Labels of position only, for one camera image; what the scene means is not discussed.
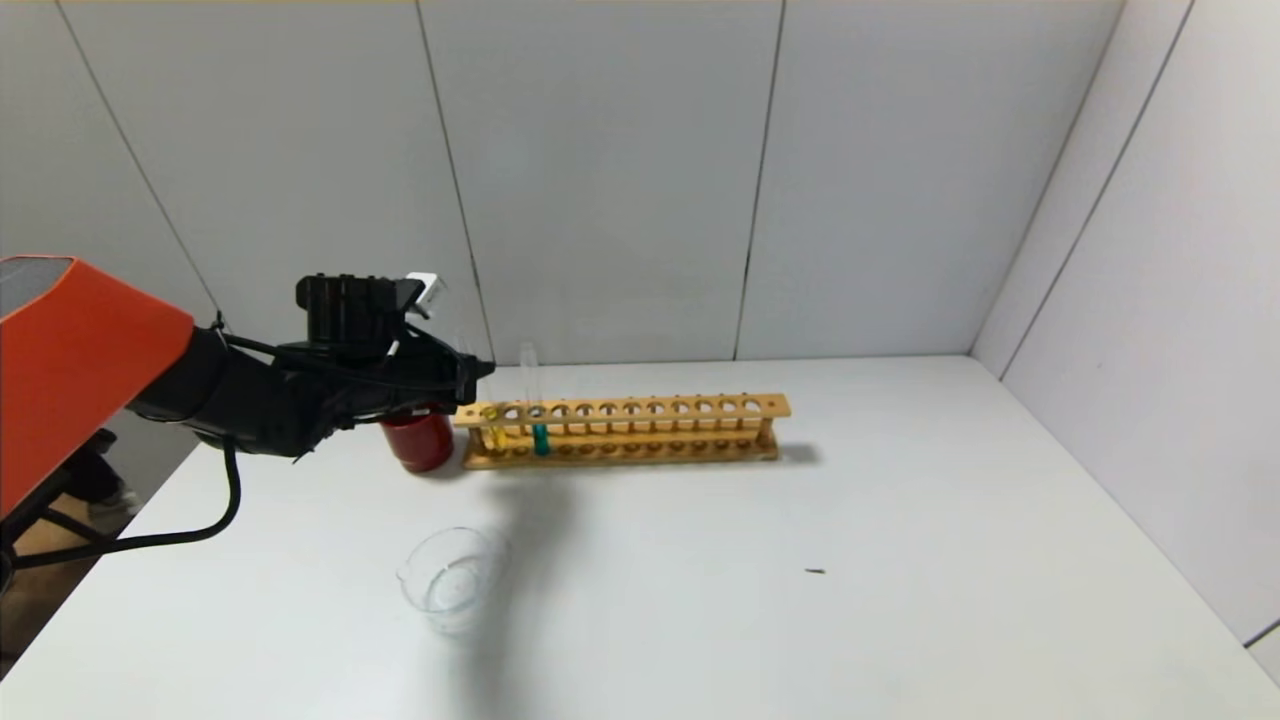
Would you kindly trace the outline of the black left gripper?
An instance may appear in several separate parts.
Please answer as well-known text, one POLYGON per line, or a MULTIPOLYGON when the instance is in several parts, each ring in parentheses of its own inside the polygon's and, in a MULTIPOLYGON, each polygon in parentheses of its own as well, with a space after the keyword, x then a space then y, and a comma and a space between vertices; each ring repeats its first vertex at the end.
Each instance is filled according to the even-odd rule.
POLYGON ((497 364, 440 340, 421 328, 406 328, 394 342, 390 366, 396 383, 412 397, 417 411, 454 415, 476 401, 477 379, 493 375, 497 364))

